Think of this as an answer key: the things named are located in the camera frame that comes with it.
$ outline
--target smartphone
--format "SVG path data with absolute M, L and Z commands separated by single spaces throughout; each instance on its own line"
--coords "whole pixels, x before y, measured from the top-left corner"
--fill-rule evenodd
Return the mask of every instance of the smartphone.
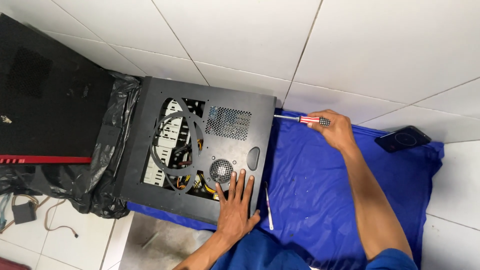
M 422 146 L 431 141 L 430 137 L 412 125 L 375 138 L 375 142 L 388 153 Z

